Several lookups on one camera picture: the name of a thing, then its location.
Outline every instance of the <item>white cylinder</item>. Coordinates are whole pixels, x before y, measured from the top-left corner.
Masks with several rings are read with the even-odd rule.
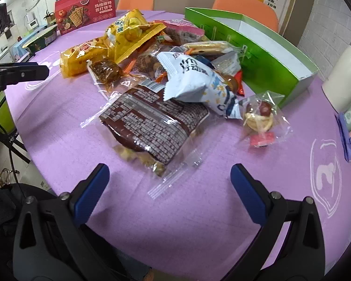
[[[31,21],[34,20],[34,14],[33,13],[27,13],[26,14],[26,20],[27,20],[27,23],[30,23]]]
[[[351,44],[339,58],[322,89],[338,113],[351,106]]]

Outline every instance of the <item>green cardboard box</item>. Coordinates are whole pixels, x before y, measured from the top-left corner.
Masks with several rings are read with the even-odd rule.
[[[255,92],[285,95],[294,100],[313,81],[318,67],[298,48],[261,23],[241,14],[206,8],[186,8],[185,19],[205,30],[210,40],[247,46],[243,80]]]

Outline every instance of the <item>purple table surface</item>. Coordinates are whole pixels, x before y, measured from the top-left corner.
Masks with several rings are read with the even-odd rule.
[[[143,12],[148,21],[182,18],[163,11]],[[9,86],[5,91],[19,134],[34,163],[56,191],[71,191],[98,163],[111,180],[88,225],[115,247],[167,273],[220,280],[259,230],[229,178],[242,163],[269,191],[288,199],[316,200],[325,238],[326,263],[343,253],[351,228],[351,166],[345,161],[334,110],[318,78],[283,109],[293,134],[283,143],[248,150],[239,143],[241,126],[225,121],[218,145],[184,183],[153,201],[148,175],[122,162],[96,126],[80,122],[104,105],[88,74],[63,79],[59,52],[103,35],[114,19],[91,24],[56,39],[32,61],[46,64],[48,83]],[[285,238],[283,227],[266,266]]]

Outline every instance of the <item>green bowl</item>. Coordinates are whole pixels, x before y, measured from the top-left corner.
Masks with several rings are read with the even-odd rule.
[[[22,48],[25,48],[30,53],[36,53],[48,46],[51,42],[55,41],[56,38],[57,25],[52,25],[49,28],[42,30],[40,33],[37,33],[34,37],[27,41]]]

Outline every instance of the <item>pink snack package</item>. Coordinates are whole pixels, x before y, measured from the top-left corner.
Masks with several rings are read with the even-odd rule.
[[[185,43],[204,41],[204,30],[196,27],[184,19],[155,20],[155,23],[164,23],[164,32],[174,41],[174,45],[181,46]]]

